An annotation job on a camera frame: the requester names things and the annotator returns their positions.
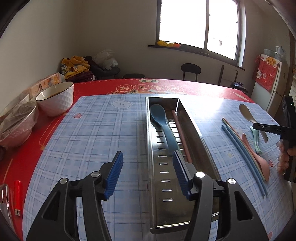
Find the refrigerator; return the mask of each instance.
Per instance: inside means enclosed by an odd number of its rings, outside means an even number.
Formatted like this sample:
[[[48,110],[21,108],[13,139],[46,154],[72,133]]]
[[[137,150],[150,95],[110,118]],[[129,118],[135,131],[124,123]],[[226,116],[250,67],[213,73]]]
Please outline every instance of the refrigerator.
[[[286,89],[288,64],[279,62],[274,84],[270,91],[255,83],[251,99],[274,118]]]

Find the hand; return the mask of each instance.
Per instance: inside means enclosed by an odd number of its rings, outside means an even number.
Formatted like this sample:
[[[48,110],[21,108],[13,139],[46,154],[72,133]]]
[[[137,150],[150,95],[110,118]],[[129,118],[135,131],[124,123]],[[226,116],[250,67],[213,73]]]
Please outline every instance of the hand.
[[[288,151],[286,152],[284,150],[284,144],[283,144],[283,140],[281,139],[277,144],[277,147],[279,147],[279,157],[278,157],[278,164],[277,164],[277,170],[279,172],[280,175],[284,175],[286,169],[289,166],[289,155],[290,156],[296,156],[296,146],[294,146],[293,148],[288,149]]]

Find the white bowl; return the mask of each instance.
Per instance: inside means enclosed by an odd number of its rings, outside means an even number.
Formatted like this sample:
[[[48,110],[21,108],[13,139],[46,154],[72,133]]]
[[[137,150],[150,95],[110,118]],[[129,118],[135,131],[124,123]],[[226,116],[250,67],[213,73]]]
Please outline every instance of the white bowl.
[[[48,116],[58,116],[71,108],[73,92],[72,82],[62,82],[42,91],[36,96],[36,101]]]

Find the metal tray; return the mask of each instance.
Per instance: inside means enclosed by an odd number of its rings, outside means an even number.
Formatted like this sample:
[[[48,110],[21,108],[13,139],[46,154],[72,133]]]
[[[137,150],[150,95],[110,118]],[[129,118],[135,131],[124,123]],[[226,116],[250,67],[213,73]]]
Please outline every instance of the metal tray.
[[[148,146],[148,190],[150,204],[150,231],[153,234],[174,232],[188,228],[194,202],[182,195],[172,164],[172,156],[167,153],[167,142],[160,126],[150,119],[150,106],[160,104],[178,142],[182,155],[187,161],[172,110],[176,110],[182,126],[193,164],[198,171],[211,178],[221,180],[217,167],[194,120],[179,99],[146,97],[146,125]],[[214,198],[212,220],[218,219],[219,201]]]

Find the chair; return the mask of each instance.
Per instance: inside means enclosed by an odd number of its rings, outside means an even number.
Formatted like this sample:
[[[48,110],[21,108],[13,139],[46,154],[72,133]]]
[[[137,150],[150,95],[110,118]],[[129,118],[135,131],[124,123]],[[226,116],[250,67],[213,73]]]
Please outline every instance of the chair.
[[[181,65],[181,70],[183,71],[183,80],[185,79],[185,72],[190,72],[196,74],[195,82],[197,82],[197,75],[202,72],[201,68],[195,64],[183,64]]]
[[[143,79],[145,78],[145,75],[143,74],[125,74],[123,79]]]

